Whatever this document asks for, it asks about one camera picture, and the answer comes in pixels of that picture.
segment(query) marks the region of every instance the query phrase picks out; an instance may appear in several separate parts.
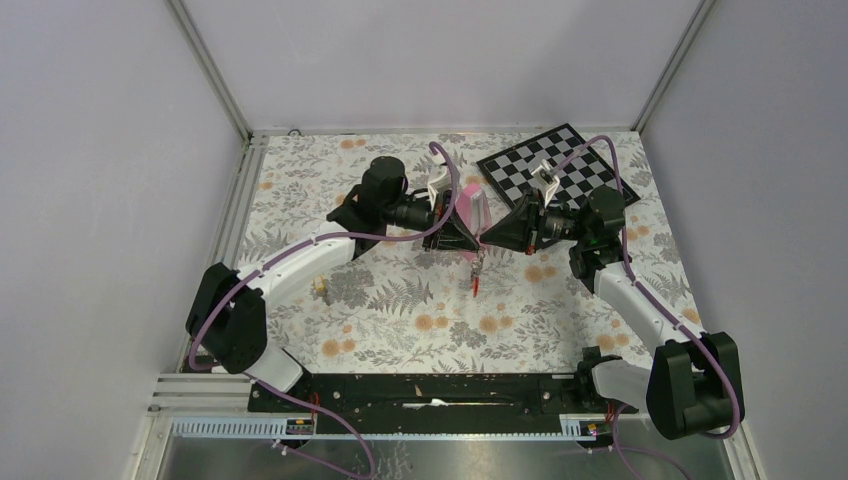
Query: red wire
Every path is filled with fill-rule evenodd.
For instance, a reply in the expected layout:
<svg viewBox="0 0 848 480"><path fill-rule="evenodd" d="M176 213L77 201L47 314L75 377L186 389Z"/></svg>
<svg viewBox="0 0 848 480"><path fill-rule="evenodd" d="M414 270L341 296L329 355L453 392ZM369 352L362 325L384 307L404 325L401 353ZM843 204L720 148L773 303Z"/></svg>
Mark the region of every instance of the red wire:
<svg viewBox="0 0 848 480"><path fill-rule="evenodd" d="M612 417L615 415L615 407L613 406L613 402L607 402L607 414L604 415L604 423L609 424L612 421Z"/></svg>

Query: black bracket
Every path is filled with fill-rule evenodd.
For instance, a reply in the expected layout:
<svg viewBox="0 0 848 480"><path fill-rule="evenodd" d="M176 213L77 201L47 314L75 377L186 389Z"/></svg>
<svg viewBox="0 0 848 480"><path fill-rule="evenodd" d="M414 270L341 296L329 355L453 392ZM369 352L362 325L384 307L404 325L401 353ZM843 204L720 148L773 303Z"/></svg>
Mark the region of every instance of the black bracket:
<svg viewBox="0 0 848 480"><path fill-rule="evenodd" d="M736 343L724 332L703 334L701 342L718 361L745 418L742 376ZM703 373L693 373L692 365ZM733 409L716 371L690 341L669 341L657 347L648 382L648 412L657 430L669 440L730 425Z"/></svg>
<svg viewBox="0 0 848 480"><path fill-rule="evenodd" d="M186 331L192 337L238 282L236 271L223 263L206 270L186 320ZM262 291L244 287L212 321L202 345L229 373L241 373L259 360L267 342Z"/></svg>

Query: metal floor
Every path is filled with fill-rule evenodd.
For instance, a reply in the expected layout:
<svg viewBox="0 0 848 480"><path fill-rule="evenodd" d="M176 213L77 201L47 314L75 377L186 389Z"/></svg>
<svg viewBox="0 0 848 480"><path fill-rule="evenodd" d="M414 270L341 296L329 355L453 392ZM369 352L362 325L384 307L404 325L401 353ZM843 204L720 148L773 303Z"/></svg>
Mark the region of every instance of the metal floor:
<svg viewBox="0 0 848 480"><path fill-rule="evenodd" d="M723 442L701 436L667 441L638 419L622 419L623 445L659 450L703 480L732 479ZM371 442L378 462L377 479L632 479L618 455L563 454L580 452L574 442L503 440L381 440ZM358 442L315 440L304 451L361 473L367 460ZM670 464L642 454L627 453L646 479L681 479ZM283 457L267 440L172 437L160 480L344 479L325 467L292 455Z"/></svg>

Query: wire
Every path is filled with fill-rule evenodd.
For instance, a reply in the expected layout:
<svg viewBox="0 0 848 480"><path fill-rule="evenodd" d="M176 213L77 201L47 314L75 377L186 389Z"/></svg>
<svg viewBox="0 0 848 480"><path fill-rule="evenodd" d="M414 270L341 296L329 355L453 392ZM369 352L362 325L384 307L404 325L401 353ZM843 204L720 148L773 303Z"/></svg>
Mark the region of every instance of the wire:
<svg viewBox="0 0 848 480"><path fill-rule="evenodd" d="M587 454L594 455L594 454L598 454L598 453L610 453L610 452L612 452L612 450L615 450L618 453L618 456L621 457L621 461L624 462L624 466L627 467L628 470L630 470L630 473L632 473L633 476L638 478L639 480L645 480L641 475L639 475L636 472L636 469L633 468L633 465L631 465L629 461L627 461L627 458L624 457L624 452L641 453L643 455L649 455L651 457L657 458L659 460L664 460L664 461L670 463L671 465L674 466L674 468L676 468L677 470L680 471L680 473L683 474L683 476L686 478L686 480L692 480L692 475L689 472L686 471L686 469L683 467L683 465L681 465L680 462L678 462L674 458L670 457L669 455L666 455L662 452L658 452L656 450L651 450L651 449L648 449L648 448L625 447L625 446L621 445L621 442L619 442L619 440L618 440L618 419L619 419L619 416L621 415L621 412L623 412L625 408L627 408L627 404L622 403L618 407L618 409L615 411L615 413L613 414L613 420L612 420L612 449L603 449L603 448L597 448L597 449L592 448L592 449L589 449L589 450L582 450L581 449L581 450L572 450L572 451L567 451L567 452L559 452L559 453L557 453L557 455L559 455L559 456L562 456L562 455L587 455Z"/></svg>
<svg viewBox="0 0 848 480"><path fill-rule="evenodd" d="M584 150L589 148L590 145L594 144L595 142L599 142L599 141L606 142L607 145L609 145L610 156L612 157L613 171L615 173L615 186L616 186L616 188L618 188L618 191L623 195L624 194L624 187L622 186L622 183L621 183L621 172L618 168L618 155L616 155L616 153L615 153L615 145L613 144L612 139L609 138L609 136L607 136L607 135L597 135L595 137L590 138L588 142L576 147L574 149L574 151L571 153L571 155L569 155L565 160L563 160L562 162L557 164L557 166L554 167L554 169L551 171L551 173L555 173L559 170L562 170L563 168L565 168L566 165L568 165L575 158L577 158ZM651 305L653 305L654 308L656 308L657 310L660 311L660 313L663 314L663 316L666 318L666 320L671 322L671 324L674 325L674 327L676 329L683 332L683 335L685 335L686 338L688 338L689 340L692 341L692 343L695 345L695 347L707 359L707 363L710 364L710 367L712 367L712 369L716 372L716 375L718 375L719 380L721 380L721 384L722 384L722 387L724 388L725 393L730 398L730 405L731 405L731 409L732 409L732 412L733 412L732 413L732 419L730 421L730 427L727 430L725 430L724 432L721 432L721 433L704 432L704 433L702 433L702 435L704 435L705 437L708 437L708 438L716 439L716 440L723 440L723 439L726 439L726 438L730 438L731 436L733 436L734 433L736 433L736 430L739 428L739 423L741 421L740 420L741 413L740 413L739 399L736 398L736 392L733 390L733 385L730 383L730 379L727 378L727 374L721 368L721 365L718 364L718 361L715 359L713 354L707 349L707 347L703 344L703 342L701 342L701 339L699 339L697 335L695 335L691 330L689 330L686 327L686 325L684 325L680 320L678 320L677 315L675 315L674 313L669 311L659 301L659 299L657 299L650 292L650 290L648 290L647 287L645 287L645 285L643 285L642 282L640 282L636 278L636 274L633 272L633 268L630 266L630 255L627 252L627 230L626 230L626 228L621 229L621 249L624 253L624 271L627 274L627 278L629 278L630 281L633 282L633 286L635 286L637 290L642 292L642 295L644 295L645 298L648 299L648 301L651 303Z"/></svg>
<svg viewBox="0 0 848 480"><path fill-rule="evenodd" d="M457 170L456 165L453 163L453 160L451 160L451 158L450 158L450 155L448 155L448 153L445 151L445 149L437 142L430 142L430 144L428 146L430 147L430 153L431 154L433 154L433 155L440 154L444 158L445 164L448 167L448 172L450 173L450 176L451 176L451 192L456 192L457 188L459 187L459 170ZM456 206L457 197L458 197L458 195L451 195L450 196L448 208L445 211L444 215L442 215L442 217L439 218L439 220L436 222L435 225L433 225L428 230L423 231L423 232L419 232L419 233L415 233L415 234L407 235L407 236L403 236L403 237L388 237L388 236L384 236L384 235L372 235L370 233L357 233L357 232L333 232L333 233L325 233L323 235L318 235L317 237L315 237L314 240L311 239L311 238L306 239L306 240L304 240L304 241L302 241L302 242L300 242L300 243L298 243L294 246L291 246L291 247L285 249L279 255L276 255L275 257L273 257L270 260L268 260L267 262L265 262L265 264L262 265L261 269L254 270L253 272L251 272L247 276L245 276L243 279L241 279L241 281L239 281L233 288L230 289L230 291L228 291L221 298L221 300L218 302L218 304L215 306L215 308L212 309L212 312L206 318L206 321L204 321L203 325L200 326L200 329L197 331L197 335L194 337L194 341L191 343L191 349L189 349L189 354L188 354L188 364L189 364L189 366L193 370L199 371L199 370L209 370L209 369L219 365L218 362L212 362L210 364L205 364L205 365L201 365L201 364L197 363L197 350L200 348L200 344L203 341L203 337L206 336L206 332L208 332L209 328L212 326L212 322L218 317L218 315L230 303L230 301L233 299L233 297L236 295L236 293L241 291L242 288L244 288L247 284L249 284L255 278L263 275L265 272L267 272L268 270L273 268L274 265L280 263L282 260L284 260L288 256L290 256L293 253L298 252L298 251L300 251L300 250L302 250L302 249L304 249L304 248L306 248L310 245L315 245L318 242L322 242L324 240L329 240L331 238L352 238L352 239L360 238L360 239L364 239L364 240L394 241L394 242L408 242L408 241L413 241L413 240L418 240L420 238L424 238L426 236L429 236L429 235L436 233L440 228L442 228L442 226L444 226L444 224L448 221L448 219L450 218L451 214L454 211L454 208ZM374 464L374 456L372 455L370 448L368 448L368 445L362 439L362 436L359 434L359 432L356 431L356 429L353 428L352 425L347 423L343 418L341 418L337 414L331 412L330 410L327 410L324 407L314 405L314 404L309 403L309 402L304 402L304 401L298 400L298 399L296 399L296 398L294 398L290 395L286 395L285 393L271 387L270 385L263 382L262 380L259 380L259 379L256 379L256 378L254 378L254 380L256 380L257 383L259 383L260 385L262 385L263 387L268 389L270 392L276 394L277 396L279 396L280 398L283 398L284 400L292 402L296 405L300 405L304 408L314 409L314 410L317 410L319 412L322 412L325 415L328 415L328 416L332 417L333 419L335 419L336 421L338 421L339 423L341 423L348 431L350 431L350 433L352 433L357 438L357 440L359 440L359 443L362 445L362 448L365 450L365 454L368 457L368 463L371 467L371 470L370 470L370 473L367 476L362 476L362 475L357 474L357 473L348 472L348 471L342 469L341 467L338 467L338 466L336 466L336 465L334 465L330 462L327 462L326 460L319 459L317 457L314 457L312 455L309 455L309 454L306 454L306 453L303 453L303 452L299 452L297 450L292 450L292 453L294 453L298 456L301 456L303 458L315 461L315 462L320 463L321 465L324 465L328 468L331 468L331 469L333 469L337 472L340 472L342 474L345 474L345 475L348 475L348 476L351 476L351 477L354 477L354 478L357 478L357 479L370 479L370 478L373 478L374 475L376 475L377 472L376 472L376 466Z"/></svg>
<svg viewBox="0 0 848 480"><path fill-rule="evenodd" d="M621 406L619 406L618 409L615 411L615 415L613 415L613 418L612 418L612 445L613 445L613 448L615 448L615 450L618 452L618 456L621 457L621 461L624 462L624 466L627 467L628 470L630 470L630 473L632 473L633 476L638 478L639 480L645 480L641 475L636 473L636 469L634 469L633 465L631 465L630 462L627 461L627 458L624 457L624 452L626 452L626 451L644 453L646 455L651 455L653 457L665 460L668 463L674 465L675 468L680 470L680 473L682 473L683 476L686 477L686 480L692 480L692 476L689 475L689 472L687 472L685 468L683 468L683 465L681 465L677 460L671 458L670 456L668 456L668 455L666 455L662 452L657 452L655 450L649 450L647 448L622 447L621 446L620 442L618 441L618 417L619 417L619 415L621 415L621 412L624 411L625 408L627 408L627 404L622 403Z"/></svg>
<svg viewBox="0 0 848 480"><path fill-rule="evenodd" d="M291 403L298 405L300 407L303 407L303 408L315 409L315 410L323 413L324 415L327 415L328 417L332 418L333 420L339 422L350 433L352 433L353 436L356 437L356 440L359 442L359 444L362 445L362 449L365 450L365 456L368 457L368 464L371 466L371 470L368 472L368 474L363 475L361 473L356 473L356 472L351 472L351 471L345 470L344 468L342 468L342 467L340 467L340 466L338 466L334 463L331 463L327 460L324 460L323 458L318 458L314 455L310 455L310 454L308 454L306 452L302 452L298 449L294 449L294 448L287 449L286 450L287 453L293 453L293 454L297 455L298 457L305 458L305 459L313 461L315 463L319 463L319 464L321 464L321 465L323 465L323 466L325 466L329 469L332 469L332 470L335 470L335 471L341 473L342 475L347 475L349 477L353 477L353 478L356 478L356 479L359 479L359 480L368 480L368 479L374 478L374 475L377 474L376 463L374 462L374 454L371 452L371 449L368 447L368 444L365 443L365 439L362 438L362 435L359 432L357 432L356 429L353 428L353 425L348 423L347 420L345 420L338 413L333 412L332 410L328 410L324 407L319 407L318 405L314 405L314 404L309 403L309 402L304 402L303 400L300 400L298 398L292 397L291 395L285 394L285 393L281 392L280 390L277 390L276 388L272 387L268 383L263 382L262 380L259 380L258 378L254 377L253 375L250 375L250 374L245 374L245 375L247 375L249 378L255 380L256 383L258 383L259 385L261 385L263 388L267 389L269 392L273 393L274 395L277 395L278 397L282 398L283 400L286 400L288 402L291 402ZM314 431L315 427L316 427L316 425L313 424L312 425L313 431Z"/></svg>

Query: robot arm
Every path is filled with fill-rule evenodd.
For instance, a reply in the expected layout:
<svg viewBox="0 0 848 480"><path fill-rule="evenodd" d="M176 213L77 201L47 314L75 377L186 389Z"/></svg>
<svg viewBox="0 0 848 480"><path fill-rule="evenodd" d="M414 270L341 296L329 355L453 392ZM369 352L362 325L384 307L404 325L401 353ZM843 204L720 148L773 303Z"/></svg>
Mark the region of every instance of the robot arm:
<svg viewBox="0 0 848 480"><path fill-rule="evenodd" d="M201 344L227 372L246 373L286 392L302 376L303 368L267 339L267 313L302 285L328 270L355 260L378 240L343 235L321 242L321 235L355 232L383 236L388 225L427 231L445 212L453 192L444 164L436 165L428 181L428 198L407 194L403 163L394 157L376 158L342 205L304 239L239 270L218 263L205 272L186 322L196 337L201 325L227 292L255 272L213 320ZM468 250L480 247L456 211L435 233L423 238L425 250ZM272 259L282 258L271 267Z"/></svg>
<svg viewBox="0 0 848 480"><path fill-rule="evenodd" d="M579 210L549 208L553 186L547 186L556 184L544 176L537 180L543 190L525 192L512 212L486 231L480 241L528 255L535 253L543 239L576 241L569 249L573 275L609 303L654 356L648 370L617 356L602 357L596 348L591 358L578 365L577 376L585 386L585 394L647 410L657 430L669 439L729 425L731 401L705 356L678 330L682 325L700 337L725 372L740 405L740 418L744 417L739 357L730 336L708 334L679 315L679 325L672 325L628 276L618 238L625 225L621 194L600 186ZM638 281L638 272L633 273ZM639 283L659 305L674 311L650 285Z"/></svg>

